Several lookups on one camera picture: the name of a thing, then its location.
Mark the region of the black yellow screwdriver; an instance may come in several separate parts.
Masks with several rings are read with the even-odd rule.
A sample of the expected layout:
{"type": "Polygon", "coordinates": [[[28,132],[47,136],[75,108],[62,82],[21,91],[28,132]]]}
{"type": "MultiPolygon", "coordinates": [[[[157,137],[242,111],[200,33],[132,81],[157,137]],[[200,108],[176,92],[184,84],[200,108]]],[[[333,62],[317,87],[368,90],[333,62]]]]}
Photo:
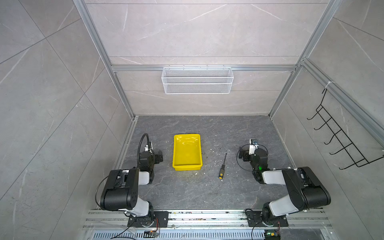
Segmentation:
{"type": "Polygon", "coordinates": [[[219,172],[219,179],[222,180],[224,178],[224,175],[225,175],[225,168],[226,168],[226,158],[227,158],[227,153],[225,153],[225,157],[224,157],[224,161],[223,161],[223,164],[220,168],[220,172],[219,172]]]}

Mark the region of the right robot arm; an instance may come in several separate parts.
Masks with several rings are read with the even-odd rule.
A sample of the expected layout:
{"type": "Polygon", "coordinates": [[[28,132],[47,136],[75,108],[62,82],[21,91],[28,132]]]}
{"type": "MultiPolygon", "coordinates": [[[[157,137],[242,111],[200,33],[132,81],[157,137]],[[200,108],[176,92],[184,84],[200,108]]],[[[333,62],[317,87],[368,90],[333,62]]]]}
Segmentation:
{"type": "Polygon", "coordinates": [[[239,147],[236,161],[250,163],[254,179],[261,185],[281,185],[288,194],[265,203],[258,224],[267,227],[281,224],[286,215],[330,205],[331,195],[309,167],[271,170],[268,168],[267,149],[254,144],[239,147]]]}

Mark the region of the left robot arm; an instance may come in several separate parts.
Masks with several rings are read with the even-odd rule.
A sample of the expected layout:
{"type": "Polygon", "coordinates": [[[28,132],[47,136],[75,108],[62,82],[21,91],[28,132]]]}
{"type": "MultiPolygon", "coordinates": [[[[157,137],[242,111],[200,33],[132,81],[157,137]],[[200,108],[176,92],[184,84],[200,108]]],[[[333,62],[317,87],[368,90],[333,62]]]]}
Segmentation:
{"type": "Polygon", "coordinates": [[[104,179],[106,183],[101,196],[95,197],[99,208],[111,212],[124,212],[130,218],[131,224],[152,226],[156,222],[154,207],[152,203],[139,197],[139,186],[153,182],[155,165],[162,161],[162,151],[155,153],[152,144],[149,143],[145,150],[139,153],[137,168],[110,171],[104,179]]]}

